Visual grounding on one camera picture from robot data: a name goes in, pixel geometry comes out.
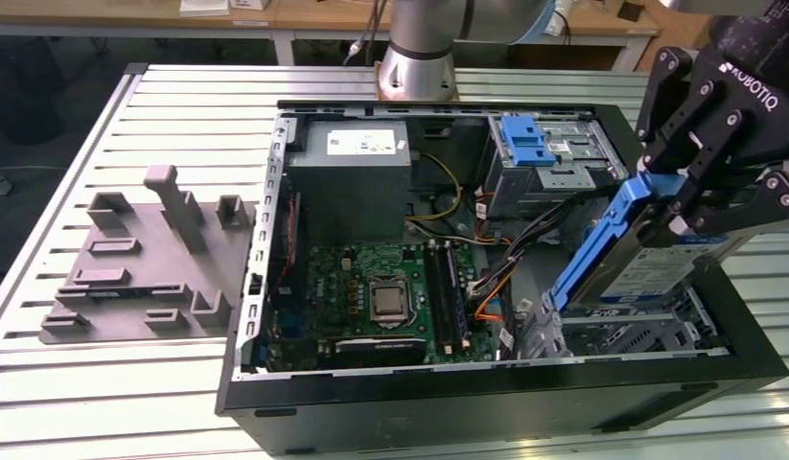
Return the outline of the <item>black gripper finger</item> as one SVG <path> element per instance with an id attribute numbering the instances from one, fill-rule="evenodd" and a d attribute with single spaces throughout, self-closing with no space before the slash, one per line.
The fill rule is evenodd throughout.
<path id="1" fill-rule="evenodd" d="M 789 172 L 769 172 L 745 204 L 728 209 L 697 206 L 667 220 L 674 235 L 753 236 L 789 228 Z"/>
<path id="2" fill-rule="evenodd" d="M 659 51 L 637 122 L 645 144 L 635 181 L 651 193 L 736 193 L 746 168 L 733 164 L 746 131 L 746 95 L 713 46 Z"/>

